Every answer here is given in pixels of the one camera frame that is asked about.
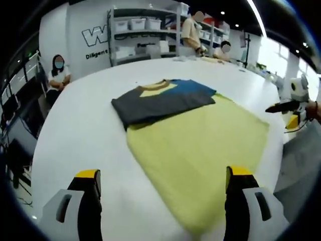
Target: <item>beige shirt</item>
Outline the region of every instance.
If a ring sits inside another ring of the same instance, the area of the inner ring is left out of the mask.
[[[192,18],[188,18],[184,21],[183,27],[182,27],[182,38],[191,39],[196,42],[198,47],[201,46],[200,41],[200,31],[196,29],[196,22]]]
[[[226,60],[230,59],[230,55],[228,53],[224,53],[221,47],[215,48],[214,54]]]

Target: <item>woman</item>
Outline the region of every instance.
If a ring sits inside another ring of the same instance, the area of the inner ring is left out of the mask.
[[[65,66],[65,61],[59,54],[52,59],[52,70],[48,74],[48,81],[50,87],[46,94],[46,100],[52,107],[60,93],[70,83],[69,69]]]
[[[231,43],[223,41],[220,47],[215,48],[213,57],[216,59],[230,61],[229,52],[231,50]]]

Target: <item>white wall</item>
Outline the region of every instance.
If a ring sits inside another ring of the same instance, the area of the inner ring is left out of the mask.
[[[69,64],[72,80],[108,68],[109,54],[89,59],[86,55],[108,50],[107,11],[113,6],[147,8],[152,4],[154,8],[164,8],[173,3],[172,0],[86,0],[71,6],[61,5],[41,19],[39,48],[46,73],[51,70],[56,54],[61,54]]]

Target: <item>white table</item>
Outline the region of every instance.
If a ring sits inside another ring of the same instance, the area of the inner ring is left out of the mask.
[[[126,144],[111,99],[138,85],[162,79],[193,79],[216,89],[270,123],[268,141],[256,178],[271,191],[276,185],[283,146],[284,121],[265,113],[278,102],[276,87],[262,77],[226,63],[202,60],[146,60],[102,70],[71,83],[51,109],[36,146],[32,171],[34,215],[80,170],[101,170],[104,240],[190,240],[169,212]],[[202,240],[220,240],[225,224]]]

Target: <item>cloth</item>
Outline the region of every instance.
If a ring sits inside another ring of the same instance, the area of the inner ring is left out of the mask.
[[[230,55],[228,53],[224,53],[221,47],[215,48],[214,54],[220,58],[230,59]]]
[[[65,65],[64,66],[64,70],[59,72],[58,70],[58,74],[56,76],[52,76],[52,73],[51,71],[48,73],[48,81],[50,80],[55,80],[56,82],[58,83],[62,83],[65,79],[66,76],[70,75],[70,72],[69,72],[69,68]],[[54,88],[50,85],[50,87],[48,88],[48,91],[49,90],[58,90],[57,88]]]
[[[124,128],[133,124],[153,124],[158,120],[208,104],[214,104],[212,95],[200,88],[195,91],[177,91],[164,94],[176,84],[164,80],[150,86],[139,86],[111,101]]]
[[[198,44],[198,48],[201,46],[200,31],[197,29],[197,23],[193,18],[187,18],[182,26],[182,39],[191,39]]]
[[[55,90],[55,89],[48,90],[48,92],[46,93],[46,101],[50,105],[50,107],[54,105],[60,93],[61,91],[59,90]]]
[[[195,236],[224,220],[226,167],[255,172],[268,124],[216,94],[206,105],[127,130],[136,160],[177,221]]]
[[[176,85],[175,88],[169,88],[163,94],[172,93],[193,93],[195,91],[204,91],[208,96],[213,96],[216,90],[211,89],[193,80],[172,79],[171,84]]]

